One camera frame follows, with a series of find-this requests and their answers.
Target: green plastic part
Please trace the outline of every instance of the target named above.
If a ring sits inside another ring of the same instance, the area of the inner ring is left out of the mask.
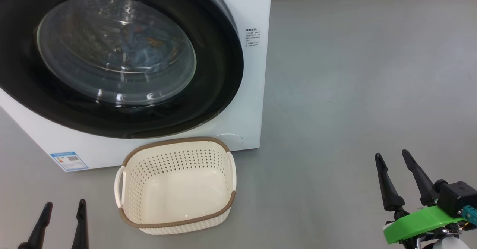
[[[452,218],[438,206],[426,207],[390,224],[384,230],[386,242],[396,243],[461,220],[464,219]]]

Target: white basket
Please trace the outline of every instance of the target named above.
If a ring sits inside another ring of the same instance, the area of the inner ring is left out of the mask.
[[[235,162],[223,142],[186,138],[131,152],[116,174],[114,197],[131,227],[152,235],[177,234],[222,223],[236,185]]]

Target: white handle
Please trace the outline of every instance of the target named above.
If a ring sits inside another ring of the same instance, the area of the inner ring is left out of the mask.
[[[231,152],[227,152],[228,155],[228,163],[232,166],[232,190],[237,188],[237,170],[235,169],[235,161],[234,156],[232,156]]]
[[[118,172],[116,173],[116,178],[114,179],[114,198],[116,199],[116,205],[118,208],[122,208],[124,205],[124,183],[126,181],[126,172],[123,171],[125,166],[121,166]],[[119,179],[121,179],[121,175],[123,175],[123,190],[121,190],[121,198],[119,198]]]

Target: white washing machine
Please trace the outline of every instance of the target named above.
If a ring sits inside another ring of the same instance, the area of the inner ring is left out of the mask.
[[[258,148],[270,0],[0,0],[0,105],[64,171]]]

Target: gray floor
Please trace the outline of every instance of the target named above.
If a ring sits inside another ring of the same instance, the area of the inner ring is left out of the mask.
[[[117,168],[65,174],[0,113],[0,248],[53,201],[44,248],[71,246],[80,198],[91,248],[400,248],[380,202],[381,152],[405,208],[400,156],[477,187],[477,0],[273,0],[262,147],[235,153],[237,198],[219,227],[154,237],[128,227]],[[463,239],[477,246],[477,235]]]

